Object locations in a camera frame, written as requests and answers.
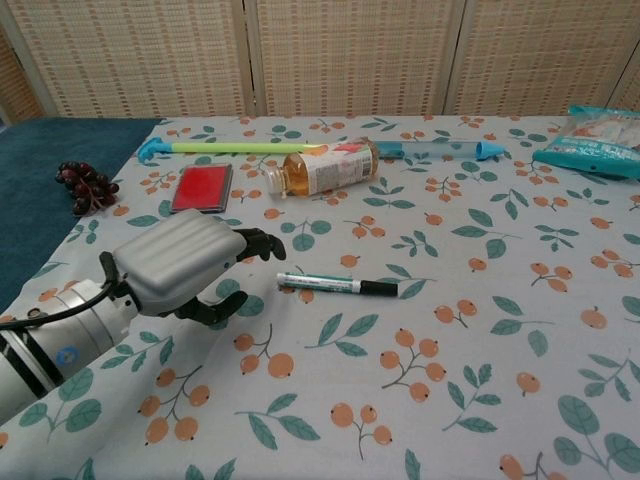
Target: dark red grapes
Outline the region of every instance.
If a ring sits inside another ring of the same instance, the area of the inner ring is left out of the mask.
[[[61,163],[55,180],[64,184],[75,199],[72,210],[78,217],[113,205],[116,203],[114,194],[120,190],[118,184],[109,183],[109,177],[84,162]]]

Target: red card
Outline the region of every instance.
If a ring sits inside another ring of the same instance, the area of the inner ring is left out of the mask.
[[[171,211],[195,208],[202,212],[223,212],[227,207],[232,172],[229,164],[185,168]]]

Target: plastic bottle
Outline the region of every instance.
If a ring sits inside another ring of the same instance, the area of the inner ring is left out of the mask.
[[[339,188],[375,175],[378,148],[368,138],[358,138],[310,148],[287,155],[282,167],[265,169],[269,193],[299,196]]]

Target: blue packaging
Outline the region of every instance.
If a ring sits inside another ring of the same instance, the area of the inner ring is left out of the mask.
[[[571,106],[558,136],[536,161],[590,173],[640,178],[640,113]]]

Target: yellow-green plastic stick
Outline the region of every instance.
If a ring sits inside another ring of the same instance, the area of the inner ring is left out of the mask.
[[[318,147],[307,143],[172,143],[174,153],[298,153]]]

